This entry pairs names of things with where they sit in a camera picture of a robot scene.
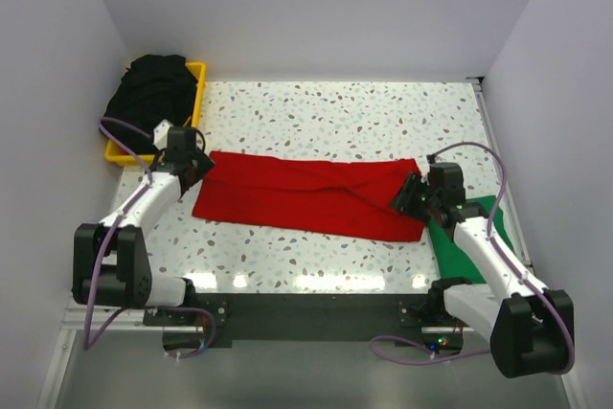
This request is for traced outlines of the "red t-shirt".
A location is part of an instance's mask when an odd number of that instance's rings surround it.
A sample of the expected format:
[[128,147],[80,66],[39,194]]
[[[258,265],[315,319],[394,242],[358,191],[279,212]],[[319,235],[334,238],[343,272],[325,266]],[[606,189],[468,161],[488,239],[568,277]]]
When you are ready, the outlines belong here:
[[420,240],[423,223],[390,206],[412,159],[287,160],[214,151],[193,205],[195,218],[387,242]]

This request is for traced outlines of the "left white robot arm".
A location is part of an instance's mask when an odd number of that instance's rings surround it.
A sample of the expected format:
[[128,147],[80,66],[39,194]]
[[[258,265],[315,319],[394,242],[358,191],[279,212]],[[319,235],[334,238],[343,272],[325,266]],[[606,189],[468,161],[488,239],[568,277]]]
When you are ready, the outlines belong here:
[[134,193],[100,222],[78,227],[72,276],[76,303],[125,309],[165,307],[177,325],[188,325],[196,318],[193,283],[154,274],[146,238],[162,215],[214,167],[204,146],[198,129],[171,127],[166,147]]

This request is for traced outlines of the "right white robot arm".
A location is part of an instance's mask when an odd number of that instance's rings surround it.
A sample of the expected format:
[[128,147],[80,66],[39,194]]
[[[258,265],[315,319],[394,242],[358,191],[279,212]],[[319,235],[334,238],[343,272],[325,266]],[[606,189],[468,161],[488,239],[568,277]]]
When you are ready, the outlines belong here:
[[426,175],[412,172],[391,207],[440,228],[484,279],[435,281],[421,312],[440,326],[458,319],[488,340],[503,376],[565,374],[575,362],[574,305],[563,290],[541,282],[515,256],[494,226],[495,207],[465,197],[455,163],[433,163]]

